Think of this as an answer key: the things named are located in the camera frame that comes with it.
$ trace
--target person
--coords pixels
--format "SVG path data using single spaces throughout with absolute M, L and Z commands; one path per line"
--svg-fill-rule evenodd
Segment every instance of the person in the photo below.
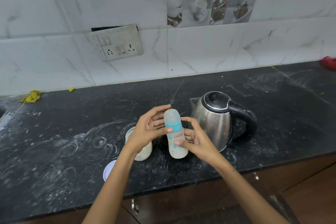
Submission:
M 82 224 L 115 223 L 135 156 L 154 138 L 172 132 L 172 128 L 164 127 L 163 121 L 163 111 L 169 108 L 170 105 L 154 107 L 139 118 Z M 194 129 L 185 128 L 186 140 L 174 144 L 188 149 L 217 170 L 253 224 L 289 224 L 218 152 L 196 119 L 181 117 L 181 120 L 191 123 Z

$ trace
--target forearm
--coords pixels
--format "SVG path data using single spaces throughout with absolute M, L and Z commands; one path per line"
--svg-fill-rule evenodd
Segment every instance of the forearm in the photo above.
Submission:
M 83 224 L 115 223 L 136 153 L 124 147 Z
M 289 224 L 223 157 L 212 166 L 225 180 L 239 205 L 254 224 Z

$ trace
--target baby bottle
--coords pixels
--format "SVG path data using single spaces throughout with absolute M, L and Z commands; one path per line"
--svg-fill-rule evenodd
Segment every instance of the baby bottle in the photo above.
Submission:
M 174 141 L 185 140 L 180 114 L 175 109 L 165 111 L 164 117 L 166 128 L 172 128 L 173 132 L 167 134 L 169 153 L 173 158 L 184 158 L 188 150 L 174 145 Z

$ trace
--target red plastic bag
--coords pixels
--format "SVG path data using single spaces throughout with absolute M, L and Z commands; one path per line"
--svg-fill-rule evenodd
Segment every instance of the red plastic bag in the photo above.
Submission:
M 323 59 L 321 59 L 321 65 L 329 68 L 329 69 L 333 69 L 336 70 L 336 58 L 332 58 L 330 56 L 324 57 Z

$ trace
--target crumpled yellow object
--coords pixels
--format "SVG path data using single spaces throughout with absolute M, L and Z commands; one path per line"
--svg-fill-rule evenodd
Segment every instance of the crumpled yellow object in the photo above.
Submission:
M 41 98 L 41 92 L 38 90 L 32 90 L 30 94 L 26 97 L 23 97 L 20 102 L 35 103 Z

